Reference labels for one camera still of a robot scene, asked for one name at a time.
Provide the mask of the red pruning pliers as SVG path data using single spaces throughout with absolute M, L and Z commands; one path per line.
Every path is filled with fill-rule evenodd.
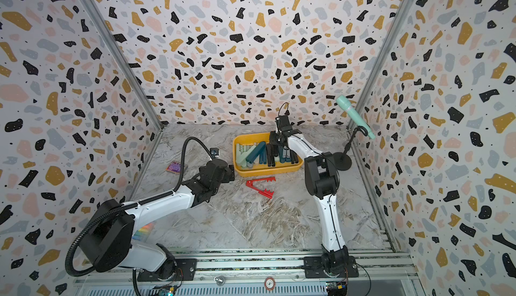
M 273 183 L 273 182 L 276 182 L 276 178 L 274 176 L 268 176 L 268 177 L 262 177 L 259 179 L 248 180 L 248 181 L 246 181 L 245 185 L 248 188 L 258 192 L 260 195 L 262 195 L 268 199 L 272 199 L 274 196 L 274 191 L 271 191 L 270 189 L 265 187 L 265 184 Z

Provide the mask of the mint V pruning pliers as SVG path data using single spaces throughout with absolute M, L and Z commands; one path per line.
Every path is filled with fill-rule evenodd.
M 236 144 L 236 163 L 241 167 L 247 167 L 247 158 L 255 150 L 256 145 Z

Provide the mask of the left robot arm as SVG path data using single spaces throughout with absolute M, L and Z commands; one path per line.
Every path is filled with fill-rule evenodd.
M 190 180 L 180 177 L 169 191 L 128 203 L 102 203 L 67 252 L 67 274 L 82 277 L 120 267 L 145 270 L 161 281 L 170 279 L 177 270 L 174 255 L 164 245 L 147 244 L 134 235 L 158 219 L 208 203 L 222 184 L 234 179 L 234 166 L 211 157 Z

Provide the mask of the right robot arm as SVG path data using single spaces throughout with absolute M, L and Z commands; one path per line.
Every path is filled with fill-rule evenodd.
M 270 133 L 270 144 L 294 152 L 304 163 L 304 178 L 308 193 L 317 203 L 322 229 L 322 247 L 335 253 L 346 247 L 337 212 L 337 191 L 340 186 L 335 159 L 323 152 L 294 129 L 287 115 L 275 119 L 276 130 Z

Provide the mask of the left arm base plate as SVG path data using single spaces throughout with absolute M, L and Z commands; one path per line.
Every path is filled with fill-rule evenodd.
M 137 282 L 169 283 L 193 281 L 198 261 L 195 258 L 168 260 L 155 272 L 143 270 L 137 275 Z

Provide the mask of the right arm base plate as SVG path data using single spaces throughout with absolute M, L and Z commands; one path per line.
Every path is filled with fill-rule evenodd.
M 308 279 L 357 278 L 359 271 L 356 260 L 352 256 L 346 259 L 330 260 L 324 256 L 304 257 L 303 265 L 305 277 Z

